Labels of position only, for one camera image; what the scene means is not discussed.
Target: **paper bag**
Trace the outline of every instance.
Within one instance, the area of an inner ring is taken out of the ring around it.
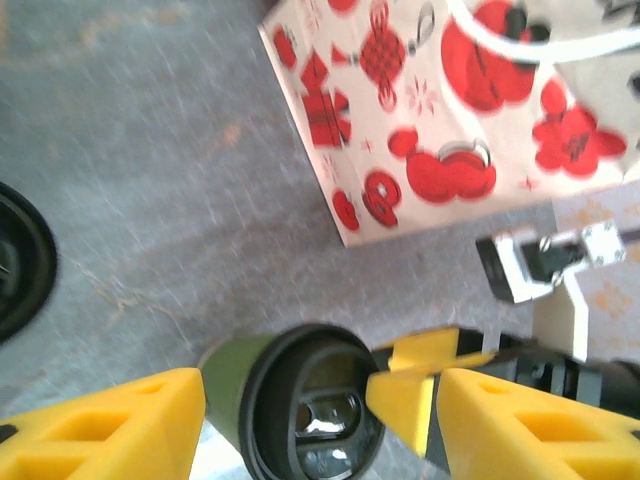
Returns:
[[[585,31],[635,35],[637,2],[618,3],[463,8],[526,49]],[[637,49],[556,65],[512,60],[469,36],[452,5],[281,0],[260,27],[347,246],[640,177]],[[571,45],[556,53],[570,56]]]

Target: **black tire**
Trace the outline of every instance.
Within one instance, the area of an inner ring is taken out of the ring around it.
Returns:
[[[0,182],[0,342],[40,312],[55,285],[58,254],[40,212]]]

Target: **black lid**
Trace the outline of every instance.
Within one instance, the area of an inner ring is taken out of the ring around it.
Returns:
[[[285,342],[266,368],[252,411],[241,413],[253,414],[250,435],[240,431],[241,443],[252,446],[243,449],[247,468],[259,480],[359,478],[384,434],[365,405],[367,380],[378,370],[375,361],[344,329],[302,328],[305,334]]]
[[[0,341],[42,308],[57,272],[53,235],[22,195],[0,183]]]

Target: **red flower pattern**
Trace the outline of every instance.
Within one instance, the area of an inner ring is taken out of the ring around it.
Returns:
[[[567,108],[562,87],[555,80],[545,85],[540,100],[546,115],[534,126],[533,138],[540,143],[536,163],[541,169],[591,177],[600,157],[617,157],[626,151],[624,138],[599,129],[595,116],[585,107],[576,103]]]

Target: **white bag handle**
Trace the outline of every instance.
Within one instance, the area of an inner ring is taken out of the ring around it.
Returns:
[[[496,35],[477,22],[469,12],[464,0],[447,0],[447,3],[449,4],[449,12],[460,30],[483,47],[519,62],[575,62],[640,46],[640,26],[578,40],[561,40],[541,45],[518,43]]]

